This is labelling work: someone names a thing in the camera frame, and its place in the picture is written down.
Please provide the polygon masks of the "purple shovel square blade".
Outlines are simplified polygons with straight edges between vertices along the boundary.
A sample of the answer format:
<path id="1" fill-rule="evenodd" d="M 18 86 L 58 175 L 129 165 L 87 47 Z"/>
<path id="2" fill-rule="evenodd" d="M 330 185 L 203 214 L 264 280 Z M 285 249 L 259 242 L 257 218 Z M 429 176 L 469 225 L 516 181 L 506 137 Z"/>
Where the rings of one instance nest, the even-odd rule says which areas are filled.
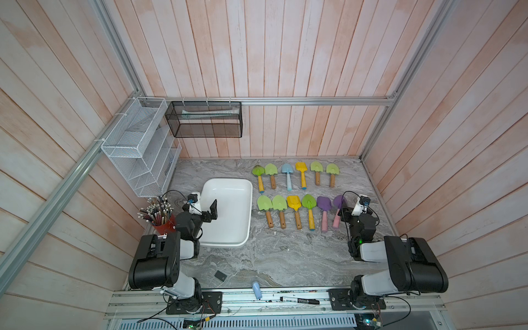
<path id="1" fill-rule="evenodd" d="M 316 200 L 317 207 L 323 211 L 322 221 L 321 221 L 321 230 L 322 232 L 327 232 L 328 230 L 328 217 L 327 213 L 331 210 L 332 203 L 329 197 L 319 196 Z"/>

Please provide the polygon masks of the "light green shovel wide blade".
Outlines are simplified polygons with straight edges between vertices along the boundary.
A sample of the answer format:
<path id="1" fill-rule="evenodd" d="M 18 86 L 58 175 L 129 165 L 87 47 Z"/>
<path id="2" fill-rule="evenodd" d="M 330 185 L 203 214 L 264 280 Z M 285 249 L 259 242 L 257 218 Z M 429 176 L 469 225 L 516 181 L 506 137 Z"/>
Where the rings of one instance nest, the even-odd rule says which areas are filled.
<path id="1" fill-rule="evenodd" d="M 257 205 L 258 205 L 259 210 L 263 210 L 265 212 L 265 216 L 268 222 L 268 227 L 273 228 L 274 223 L 272 220 L 271 213 L 269 211 L 272 208 L 272 200 L 268 196 L 261 195 L 257 199 Z"/>

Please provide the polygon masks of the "green shovel yellow blue handle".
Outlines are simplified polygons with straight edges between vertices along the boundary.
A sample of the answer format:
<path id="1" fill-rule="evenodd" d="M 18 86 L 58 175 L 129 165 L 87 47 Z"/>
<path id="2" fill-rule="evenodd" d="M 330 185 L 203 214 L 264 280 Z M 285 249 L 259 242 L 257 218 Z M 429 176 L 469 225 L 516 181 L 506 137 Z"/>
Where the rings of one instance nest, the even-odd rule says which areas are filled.
<path id="1" fill-rule="evenodd" d="M 301 203 L 304 208 L 308 209 L 309 229 L 311 231 L 314 231 L 316 229 L 316 226 L 314 221 L 313 208 L 316 207 L 316 199 L 312 195 L 306 194 L 302 198 Z"/>

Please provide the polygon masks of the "green spade wooden handle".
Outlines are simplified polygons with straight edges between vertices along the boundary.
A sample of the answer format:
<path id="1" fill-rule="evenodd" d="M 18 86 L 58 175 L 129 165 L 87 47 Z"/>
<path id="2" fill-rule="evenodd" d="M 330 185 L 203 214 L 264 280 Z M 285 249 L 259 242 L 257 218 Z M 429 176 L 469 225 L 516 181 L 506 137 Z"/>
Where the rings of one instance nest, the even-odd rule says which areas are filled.
<path id="1" fill-rule="evenodd" d="M 340 174 L 339 167 L 334 163 L 328 164 L 326 167 L 326 173 L 330 174 L 329 186 L 334 188 L 336 184 L 336 177 Z"/>

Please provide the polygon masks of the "narrow green trowel wooden handle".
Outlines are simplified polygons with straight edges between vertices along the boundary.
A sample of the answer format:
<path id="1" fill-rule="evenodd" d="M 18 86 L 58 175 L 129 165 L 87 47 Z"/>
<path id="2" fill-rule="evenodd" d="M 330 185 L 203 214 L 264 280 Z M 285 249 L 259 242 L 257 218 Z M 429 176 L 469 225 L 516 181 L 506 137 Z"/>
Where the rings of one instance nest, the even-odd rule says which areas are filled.
<path id="1" fill-rule="evenodd" d="M 282 229 L 286 229 L 286 222 L 285 222 L 285 213 L 284 211 L 287 209 L 287 201 L 284 197 L 280 195 L 276 195 L 272 199 L 272 206 L 275 210 L 279 212 L 279 219 L 280 219 L 280 227 Z"/>

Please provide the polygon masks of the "light green shovel wooden handle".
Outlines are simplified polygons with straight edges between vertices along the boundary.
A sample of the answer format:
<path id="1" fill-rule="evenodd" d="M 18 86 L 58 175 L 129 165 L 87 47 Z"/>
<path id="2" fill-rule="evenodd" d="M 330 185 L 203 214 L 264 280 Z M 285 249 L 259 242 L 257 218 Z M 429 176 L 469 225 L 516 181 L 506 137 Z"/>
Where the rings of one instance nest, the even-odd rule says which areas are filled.
<path id="1" fill-rule="evenodd" d="M 313 161 L 310 164 L 310 170 L 314 172 L 315 184 L 320 186 L 320 174 L 323 172 L 323 165 L 318 161 Z"/>

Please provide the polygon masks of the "olive green pointed shovel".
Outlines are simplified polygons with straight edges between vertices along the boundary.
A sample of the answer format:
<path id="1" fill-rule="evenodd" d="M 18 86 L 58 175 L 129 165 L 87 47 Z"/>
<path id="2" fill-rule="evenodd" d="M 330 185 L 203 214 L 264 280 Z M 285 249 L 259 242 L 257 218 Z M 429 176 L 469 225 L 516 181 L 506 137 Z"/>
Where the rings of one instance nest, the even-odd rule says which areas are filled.
<path id="1" fill-rule="evenodd" d="M 265 166 L 265 174 L 269 175 L 271 188 L 275 190 L 276 189 L 275 175 L 278 174 L 277 167 L 274 164 L 272 164 L 272 163 L 267 164 Z"/>

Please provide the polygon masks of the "light blue shovel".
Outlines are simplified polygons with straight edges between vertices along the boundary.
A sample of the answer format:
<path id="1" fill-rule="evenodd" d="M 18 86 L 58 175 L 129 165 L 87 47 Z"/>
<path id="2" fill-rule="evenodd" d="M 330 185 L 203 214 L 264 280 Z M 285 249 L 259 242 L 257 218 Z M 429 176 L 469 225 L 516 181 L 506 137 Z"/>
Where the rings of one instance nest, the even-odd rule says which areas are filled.
<path id="1" fill-rule="evenodd" d="M 282 173 L 283 173 L 283 174 L 286 174 L 287 190 L 288 190 L 288 191 L 292 191 L 292 190 L 293 190 L 293 187 L 292 187 L 291 174 L 294 172 L 293 167 L 292 167 L 290 164 L 284 164 L 284 165 L 281 167 L 281 170 L 282 170 Z"/>

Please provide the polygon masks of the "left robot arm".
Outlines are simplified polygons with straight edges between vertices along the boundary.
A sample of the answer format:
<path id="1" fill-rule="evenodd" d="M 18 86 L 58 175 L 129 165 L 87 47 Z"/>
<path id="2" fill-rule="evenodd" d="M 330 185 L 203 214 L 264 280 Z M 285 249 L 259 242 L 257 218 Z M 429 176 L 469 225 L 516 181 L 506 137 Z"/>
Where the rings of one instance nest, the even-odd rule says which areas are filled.
<path id="1" fill-rule="evenodd" d="M 139 211 L 158 234 L 141 237 L 128 277 L 132 290 L 159 289 L 169 296 L 168 308 L 180 307 L 189 314 L 205 310 L 204 297 L 199 281 L 185 275 L 180 262 L 198 257 L 202 225 L 218 217 L 217 200 L 209 210 L 195 208 L 196 200 L 190 195 L 179 214 L 164 197 L 150 199 L 149 207 Z"/>

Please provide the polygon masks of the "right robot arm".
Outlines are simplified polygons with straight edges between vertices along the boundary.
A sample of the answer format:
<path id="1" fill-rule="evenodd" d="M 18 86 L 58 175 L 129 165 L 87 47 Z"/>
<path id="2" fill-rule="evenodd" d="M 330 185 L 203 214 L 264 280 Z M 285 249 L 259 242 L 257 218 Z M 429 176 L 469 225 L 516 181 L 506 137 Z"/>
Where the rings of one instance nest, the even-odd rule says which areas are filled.
<path id="1" fill-rule="evenodd" d="M 365 309 L 393 294 L 444 293 L 448 276 L 425 239 L 384 236 L 374 241 L 377 220 L 367 210 L 340 210 L 349 225 L 349 253 L 356 261 L 386 263 L 388 268 L 370 275 L 357 275 L 351 282 L 350 305 Z"/>

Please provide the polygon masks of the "white plastic storage box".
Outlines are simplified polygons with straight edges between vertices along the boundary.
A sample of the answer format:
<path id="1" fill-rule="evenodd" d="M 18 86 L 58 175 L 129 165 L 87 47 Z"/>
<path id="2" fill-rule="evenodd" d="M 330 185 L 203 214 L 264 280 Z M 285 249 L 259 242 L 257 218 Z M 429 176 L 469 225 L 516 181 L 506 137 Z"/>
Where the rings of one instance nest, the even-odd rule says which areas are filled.
<path id="1" fill-rule="evenodd" d="M 214 178 L 202 190 L 200 204 L 206 210 L 217 202 L 217 219 L 202 225 L 202 246 L 239 248 L 250 234 L 253 185 L 249 180 Z"/>

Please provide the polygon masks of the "red cup of pencils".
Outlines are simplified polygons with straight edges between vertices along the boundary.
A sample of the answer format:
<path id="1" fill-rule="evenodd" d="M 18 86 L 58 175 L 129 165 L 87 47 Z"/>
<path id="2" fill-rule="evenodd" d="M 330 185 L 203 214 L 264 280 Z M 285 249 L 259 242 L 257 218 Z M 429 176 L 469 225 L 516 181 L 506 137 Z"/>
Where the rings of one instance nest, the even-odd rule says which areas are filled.
<path id="1" fill-rule="evenodd" d="M 148 206 L 137 212 L 138 218 L 152 225 L 160 235 L 175 232 L 174 208 L 168 199 L 164 196 L 150 197 L 147 202 Z"/>

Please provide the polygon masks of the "small black square piece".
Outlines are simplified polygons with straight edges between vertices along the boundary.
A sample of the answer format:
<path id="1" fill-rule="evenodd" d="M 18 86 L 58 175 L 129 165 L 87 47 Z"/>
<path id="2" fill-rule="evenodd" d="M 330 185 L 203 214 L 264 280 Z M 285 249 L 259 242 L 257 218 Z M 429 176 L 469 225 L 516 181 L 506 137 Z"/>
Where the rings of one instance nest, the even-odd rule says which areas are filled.
<path id="1" fill-rule="evenodd" d="M 224 282 L 226 279 L 227 279 L 227 275 L 224 274 L 223 272 L 221 271 L 216 271 L 215 273 L 215 278 L 219 279 L 220 281 Z"/>

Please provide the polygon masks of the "light blue small cylinder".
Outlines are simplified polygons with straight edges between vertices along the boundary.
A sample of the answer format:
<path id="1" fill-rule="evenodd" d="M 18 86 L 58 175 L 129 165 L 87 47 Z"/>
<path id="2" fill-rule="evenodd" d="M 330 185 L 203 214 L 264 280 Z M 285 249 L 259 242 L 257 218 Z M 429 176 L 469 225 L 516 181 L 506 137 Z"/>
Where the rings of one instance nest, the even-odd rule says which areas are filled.
<path id="1" fill-rule="evenodd" d="M 262 291 L 261 291 L 261 286 L 260 286 L 258 281 L 254 281 L 252 283 L 252 290 L 254 292 L 254 295 L 255 295 L 255 298 L 257 299 L 257 301 L 260 301 L 263 298 L 263 294 L 262 294 Z"/>

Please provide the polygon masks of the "black mesh wall basket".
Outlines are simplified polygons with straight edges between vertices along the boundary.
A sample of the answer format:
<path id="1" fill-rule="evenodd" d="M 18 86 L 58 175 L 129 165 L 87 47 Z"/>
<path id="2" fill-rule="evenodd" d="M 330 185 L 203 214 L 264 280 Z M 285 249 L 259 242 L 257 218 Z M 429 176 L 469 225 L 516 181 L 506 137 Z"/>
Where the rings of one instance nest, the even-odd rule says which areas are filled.
<path id="1" fill-rule="evenodd" d="M 241 138 L 242 106 L 233 101 L 172 101 L 165 119 L 176 138 Z"/>

